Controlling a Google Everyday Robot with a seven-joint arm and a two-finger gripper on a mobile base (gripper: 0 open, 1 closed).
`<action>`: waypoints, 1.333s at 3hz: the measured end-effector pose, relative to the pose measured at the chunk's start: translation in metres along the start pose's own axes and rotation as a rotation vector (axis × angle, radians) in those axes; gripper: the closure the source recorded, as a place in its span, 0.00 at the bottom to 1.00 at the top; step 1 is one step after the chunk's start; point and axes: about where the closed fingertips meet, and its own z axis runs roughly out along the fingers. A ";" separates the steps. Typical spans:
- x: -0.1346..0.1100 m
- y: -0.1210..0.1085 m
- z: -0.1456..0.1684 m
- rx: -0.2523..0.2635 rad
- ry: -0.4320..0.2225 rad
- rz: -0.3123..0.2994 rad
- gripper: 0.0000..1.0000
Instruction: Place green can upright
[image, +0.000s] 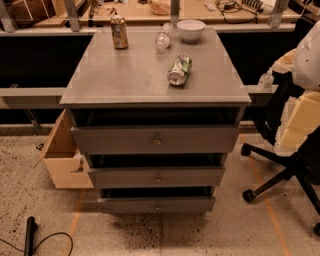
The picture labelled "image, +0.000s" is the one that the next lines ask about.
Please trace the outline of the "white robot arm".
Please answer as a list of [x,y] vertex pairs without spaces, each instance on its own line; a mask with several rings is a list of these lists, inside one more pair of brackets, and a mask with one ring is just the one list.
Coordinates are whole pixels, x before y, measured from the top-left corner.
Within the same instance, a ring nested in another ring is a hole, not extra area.
[[320,21],[318,21],[296,47],[293,82],[308,90],[320,90]]

